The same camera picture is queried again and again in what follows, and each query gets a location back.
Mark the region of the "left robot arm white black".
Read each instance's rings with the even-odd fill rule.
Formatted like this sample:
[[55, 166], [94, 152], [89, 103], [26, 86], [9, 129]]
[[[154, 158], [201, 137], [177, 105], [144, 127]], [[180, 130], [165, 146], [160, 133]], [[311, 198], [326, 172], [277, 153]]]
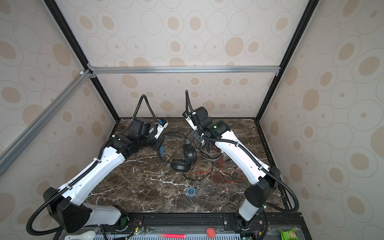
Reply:
[[[139, 150], [161, 143], [159, 136], [162, 132], [162, 122], [157, 118], [154, 123], [137, 119], [142, 102], [149, 103], [146, 95], [141, 95], [129, 126], [106, 140], [91, 164], [58, 189], [46, 190], [45, 202], [31, 215], [26, 224], [28, 234], [43, 236], [61, 230], [74, 233], [91, 225], [115, 225], [121, 228], [126, 223], [118, 207], [89, 205], [85, 201], [93, 189], [117, 166]], [[34, 221], [43, 210], [48, 210], [49, 215], [60, 225], [58, 228], [46, 231], [33, 228]]]

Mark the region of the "black headphones blue headband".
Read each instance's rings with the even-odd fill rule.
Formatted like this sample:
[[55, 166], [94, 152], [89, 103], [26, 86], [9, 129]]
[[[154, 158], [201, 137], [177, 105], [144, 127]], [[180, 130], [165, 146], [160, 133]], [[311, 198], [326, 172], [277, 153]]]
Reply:
[[[190, 139], [191, 132], [183, 134], [180, 132], [168, 132], [158, 137], [156, 145], [156, 153], [160, 161], [165, 167], [168, 167], [175, 172], [187, 173], [198, 160], [196, 147]], [[166, 138], [179, 139], [181, 142], [177, 147], [173, 148], [170, 156], [165, 156], [164, 141]]]

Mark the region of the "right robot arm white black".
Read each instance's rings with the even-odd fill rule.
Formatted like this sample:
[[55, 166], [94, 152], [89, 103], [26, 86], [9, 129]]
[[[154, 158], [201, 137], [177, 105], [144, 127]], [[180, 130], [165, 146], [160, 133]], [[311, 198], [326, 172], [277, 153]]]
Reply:
[[[222, 120], [212, 121], [204, 107], [193, 109], [189, 92], [186, 95], [186, 111], [183, 117], [193, 129], [192, 133], [201, 146], [215, 145], [227, 155], [245, 174], [251, 186], [245, 190], [245, 200], [237, 213], [237, 225], [247, 229], [252, 219], [260, 214], [264, 206], [270, 206], [283, 213], [295, 213], [299, 210], [299, 201], [295, 193], [281, 180], [277, 167], [269, 167], [259, 160], [241, 141], [234, 131]], [[294, 200], [291, 210], [280, 208], [267, 200], [282, 186]]]

